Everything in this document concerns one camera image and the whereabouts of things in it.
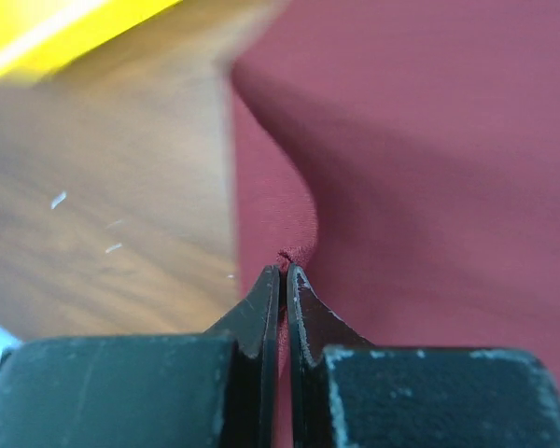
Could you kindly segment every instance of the wooden table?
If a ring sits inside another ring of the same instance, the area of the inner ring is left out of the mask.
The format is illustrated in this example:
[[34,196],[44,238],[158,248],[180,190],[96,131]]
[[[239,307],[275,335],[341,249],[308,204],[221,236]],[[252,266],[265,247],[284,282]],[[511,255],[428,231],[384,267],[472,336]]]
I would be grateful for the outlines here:
[[0,86],[0,325],[201,331],[237,302],[220,67],[268,10],[187,0],[50,81]]

